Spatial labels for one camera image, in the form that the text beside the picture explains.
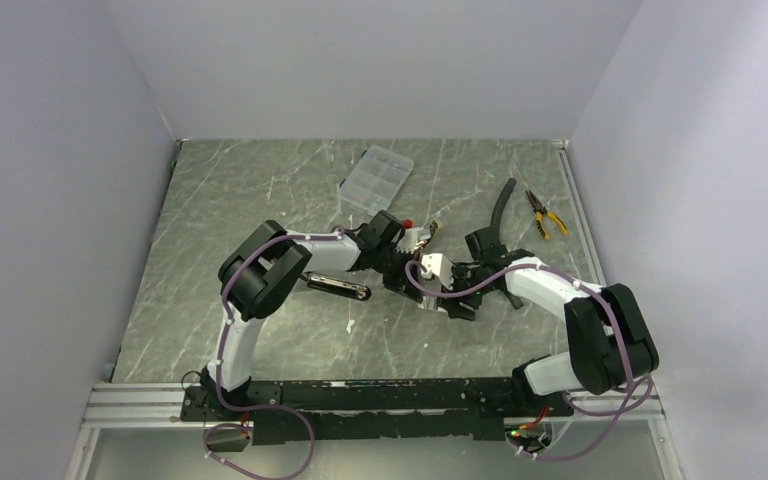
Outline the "white staple box sleeve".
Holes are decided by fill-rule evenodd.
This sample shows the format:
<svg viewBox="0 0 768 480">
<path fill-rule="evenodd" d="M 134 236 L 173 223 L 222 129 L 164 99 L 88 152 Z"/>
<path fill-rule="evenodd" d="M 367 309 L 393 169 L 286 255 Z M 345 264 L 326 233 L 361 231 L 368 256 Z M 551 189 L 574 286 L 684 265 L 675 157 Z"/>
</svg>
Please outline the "white staple box sleeve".
<svg viewBox="0 0 768 480">
<path fill-rule="evenodd" d="M 435 296 L 423 295 L 421 301 L 418 303 L 418 307 L 432 312 L 447 312 L 443 306 L 442 299 Z"/>
</svg>

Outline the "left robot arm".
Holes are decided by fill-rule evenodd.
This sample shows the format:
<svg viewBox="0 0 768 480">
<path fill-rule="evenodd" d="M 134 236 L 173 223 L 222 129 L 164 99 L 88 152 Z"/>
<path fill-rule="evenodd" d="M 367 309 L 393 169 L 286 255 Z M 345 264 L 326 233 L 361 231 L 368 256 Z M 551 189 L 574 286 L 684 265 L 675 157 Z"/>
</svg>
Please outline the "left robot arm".
<svg viewBox="0 0 768 480">
<path fill-rule="evenodd" d="M 253 355 L 267 317 L 275 313 L 307 274 L 371 270 L 382 285 L 416 303 L 422 295 L 406 278 L 405 267 L 429 232 L 387 211 L 345 230 L 302 233 L 278 222 L 263 222 L 221 265 L 224 318 L 216 353 L 201 374 L 207 407 L 223 420 L 248 406 Z"/>
</svg>

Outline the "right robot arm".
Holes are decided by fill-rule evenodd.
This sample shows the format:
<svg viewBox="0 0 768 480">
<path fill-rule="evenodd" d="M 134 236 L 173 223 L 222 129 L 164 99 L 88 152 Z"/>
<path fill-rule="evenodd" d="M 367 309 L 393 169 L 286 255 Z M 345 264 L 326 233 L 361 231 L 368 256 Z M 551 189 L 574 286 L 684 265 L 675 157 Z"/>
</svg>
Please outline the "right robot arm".
<svg viewBox="0 0 768 480">
<path fill-rule="evenodd" d="M 526 250 L 508 250 L 496 226 L 476 230 L 465 241 L 469 263 L 422 260 L 424 274 L 440 280 L 438 304 L 451 317 L 473 319 L 483 295 L 498 291 L 515 308 L 531 302 L 554 314 L 566 329 L 566 351 L 513 369 L 510 401 L 519 413 L 535 414 L 549 395 L 564 391 L 603 394 L 658 367 L 658 351 L 626 285 L 583 282 Z"/>
</svg>

